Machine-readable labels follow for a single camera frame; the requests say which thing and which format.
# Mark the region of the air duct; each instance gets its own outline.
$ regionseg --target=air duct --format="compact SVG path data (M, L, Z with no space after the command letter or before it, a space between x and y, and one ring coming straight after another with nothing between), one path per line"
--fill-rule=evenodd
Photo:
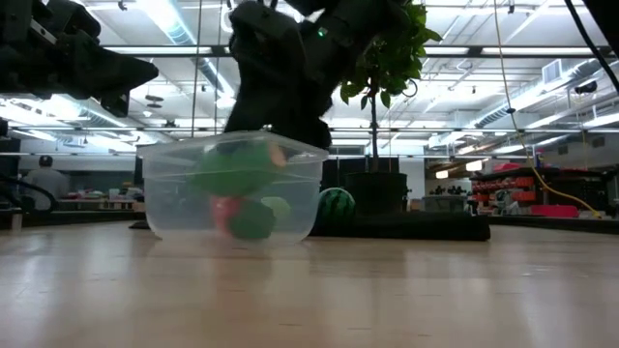
M137 3L174 44L199 44L183 19L176 0L137 0ZM234 90L209 59L192 58L192 61L213 87L217 88L219 97L234 97Z
M577 64L561 64L561 69L557 72L557 78L550 82L545 82L547 76L542 76L532 82L529 82L522 88L513 91L510 94L512 100L512 107L516 110L522 110L537 102L540 102L550 96L552 92L559 89L566 89L575 87L582 82L585 82L587 78L591 78L596 72L598 72L602 66L596 59L591 59L585 62L579 62ZM495 121L498 121L504 117L509 116L507 112L509 106L506 100L502 100L495 103L485 109L475 117L475 119L469 122L464 128L483 128ZM429 145L442 146L449 142L456 141L459 137L454 137L453 134L442 134L433 136Z
M611 93L608 93L606 95L597 97L593 100L590 101L583 101L580 104L577 104L576 106L569 108L567 110L563 110L561 112L558 112L556 114L544 117L542 120L540 121L544 121L544 120L548 120L544 123L540 123L540 121L534 122L528 126L525 126L525 129L532 129L532 128L536 128L537 125L543 125L546 126L548 124L550 124L551 122L556 122L560 119L563 119L565 117L568 116L574 116L576 115L576 113L581 112L582 110L594 107L594 106L598 106L600 107L601 105L606 105L612 102L615 102L617 99L619 98L619 96L617 96L617 94L613 91ZM534 140L539 140L539 138L543 138L546 139L548 138L548 135L543 135L541 137L536 136L536 134L525 134L524 135L526 139L534 139ZM492 138L492 139L487 139L486 142L483 142L475 147L465 147L462 149L459 149L457 151L457 153L459 155L464 155L464 154L473 154L475 152L479 152L482 150L487 150L489 148L493 148L496 147L498 145L501 145L505 142L505 140L508 138L509 136L500 136L499 138Z

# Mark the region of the green leaves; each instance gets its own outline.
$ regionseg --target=green leaves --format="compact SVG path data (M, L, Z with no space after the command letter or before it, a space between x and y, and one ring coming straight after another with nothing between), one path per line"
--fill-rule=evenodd
M441 36L435 31L426 29L426 35L429 40L434 40L438 43L443 41L443 38L441 38Z
M368 96L361 98L361 109L365 109L368 106Z
M339 95L344 102L348 103L363 93L362 110L368 106L370 98L380 98L385 106L390 107L391 97L406 90L407 81L422 78L424 65L420 57L426 56L424 44L429 40L441 42L443 39L426 28L424 6L408 3L403 9L402 14L408 17L409 25L382 33L368 48L341 83Z
M380 92L380 101L383 103L383 105L385 105L385 107L391 107L391 96L389 95L389 93L385 91Z
M365 84L355 82L347 82L339 87L339 97L343 102L348 104L348 101L360 94L366 88Z

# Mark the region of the person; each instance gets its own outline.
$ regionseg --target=person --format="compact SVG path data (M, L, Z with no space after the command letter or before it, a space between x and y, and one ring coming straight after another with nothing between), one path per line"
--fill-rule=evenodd
M23 179L24 182L37 186L59 199L69 193L69 178L57 170L51 169L54 159L51 156L39 158L39 169L31 170ZM51 202L42 193L30 189L28 192L35 200L37 210L49 209Z

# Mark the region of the red toy fruit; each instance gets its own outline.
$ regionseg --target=red toy fruit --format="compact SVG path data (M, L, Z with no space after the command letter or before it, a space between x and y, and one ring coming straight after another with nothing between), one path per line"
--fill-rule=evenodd
M226 235L231 234L228 221L239 214L244 200L245 198L211 196L211 215L218 230Z

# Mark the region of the black cable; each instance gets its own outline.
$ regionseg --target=black cable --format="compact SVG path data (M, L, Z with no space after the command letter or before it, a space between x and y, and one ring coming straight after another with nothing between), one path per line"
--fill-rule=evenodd
M49 193L45 189L39 188L38 186L24 183L22 181L13 179L11 177L8 177L2 174L0 174L0 183L17 185L17 186L21 186L27 189L32 189L37 192L40 192L42 195L45 196L45 198L49 199L49 208L45 210L37 210L37 209L34 209L33 207L26 205L23 201L17 199L10 189L0 186L0 197L5 197L12 205L18 207L24 213L48 214L48 213L53 212L58 207L58 201L56 200L56 198L51 193Z
M591 52L593 52L593 55L595 55L598 61L600 61L602 68L608 74L608 78L610 78L612 85L615 87L615 89L617 90L617 93L619 94L619 80L617 79L617 76L612 71L612 69L610 68L610 66L608 65L608 63L606 62L606 60L604 59L604 57L602 56L598 48L593 43L593 41L591 41L591 38L589 37L589 34L587 34L587 31L584 28L584 25L582 24L582 20L580 20L580 16L578 15L576 8L574 7L574 3L572 2L572 0L565 0L565 4L568 7L568 10L570 10L570 14L572 15L572 18L574 19L574 23L576 24L576 28L578 29L578 32L582 36L582 39L584 39L584 41L587 43L587 46L591 49Z
M406 93L404 93L404 91L402 91L402 94L403 94L405 97L407 97L407 98L413 98L413 97L417 96L417 92L419 92L419 87L417 86L417 82L415 82L415 81L414 81L414 80L412 80L412 79L411 79L411 80L409 80L408 82L409 82L409 83L412 83L412 84L413 84L413 86L415 86L415 92L414 92L412 95L410 95L410 96L407 96L407 95L406 95Z

